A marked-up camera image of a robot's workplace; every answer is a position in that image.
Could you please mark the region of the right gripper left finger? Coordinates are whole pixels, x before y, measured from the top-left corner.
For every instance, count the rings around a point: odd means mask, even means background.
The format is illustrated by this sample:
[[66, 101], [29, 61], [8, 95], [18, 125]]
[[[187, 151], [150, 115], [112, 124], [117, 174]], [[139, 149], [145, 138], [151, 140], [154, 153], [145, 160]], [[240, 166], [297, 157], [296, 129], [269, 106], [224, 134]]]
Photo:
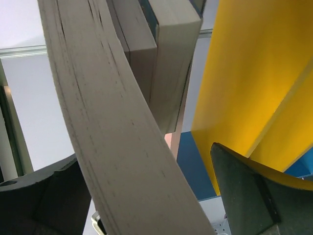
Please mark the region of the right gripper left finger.
[[2, 235], [81, 235], [91, 196], [75, 155], [0, 185]]

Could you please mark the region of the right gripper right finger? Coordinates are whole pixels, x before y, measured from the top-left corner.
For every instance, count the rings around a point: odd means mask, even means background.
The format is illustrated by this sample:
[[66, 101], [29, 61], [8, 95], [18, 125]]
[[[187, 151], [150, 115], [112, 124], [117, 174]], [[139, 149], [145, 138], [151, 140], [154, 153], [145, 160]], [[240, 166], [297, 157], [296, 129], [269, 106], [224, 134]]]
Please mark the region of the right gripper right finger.
[[213, 143], [211, 159], [233, 235], [311, 235], [313, 183]]

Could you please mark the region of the purple 117-Storey Treehouse book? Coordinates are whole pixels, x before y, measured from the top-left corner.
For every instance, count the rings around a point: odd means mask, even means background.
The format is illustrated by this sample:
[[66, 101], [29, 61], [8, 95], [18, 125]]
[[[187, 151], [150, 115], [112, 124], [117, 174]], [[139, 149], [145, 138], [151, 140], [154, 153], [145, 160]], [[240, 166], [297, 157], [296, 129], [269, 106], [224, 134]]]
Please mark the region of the purple 117-Storey Treehouse book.
[[110, 235], [212, 235], [141, 93], [104, 0], [38, 2], [54, 85]]

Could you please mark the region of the red 13-Storey Treehouse book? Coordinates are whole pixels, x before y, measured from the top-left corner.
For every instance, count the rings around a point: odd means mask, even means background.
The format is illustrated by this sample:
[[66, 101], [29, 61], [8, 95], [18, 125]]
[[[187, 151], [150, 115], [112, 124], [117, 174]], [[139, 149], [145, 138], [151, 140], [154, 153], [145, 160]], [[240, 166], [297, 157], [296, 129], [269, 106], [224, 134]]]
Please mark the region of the red 13-Storey Treehouse book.
[[150, 102], [157, 45], [137, 0], [108, 0], [112, 22], [147, 103]]

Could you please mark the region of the Nineteen Eighty-Four book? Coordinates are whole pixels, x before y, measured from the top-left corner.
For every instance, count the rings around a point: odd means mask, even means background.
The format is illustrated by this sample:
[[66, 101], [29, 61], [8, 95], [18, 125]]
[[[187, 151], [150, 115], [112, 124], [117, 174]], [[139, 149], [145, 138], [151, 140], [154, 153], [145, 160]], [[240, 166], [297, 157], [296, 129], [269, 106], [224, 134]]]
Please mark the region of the Nineteen Eighty-Four book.
[[139, 4], [157, 45], [149, 107], [160, 131], [172, 133], [202, 18], [189, 0], [141, 0]]

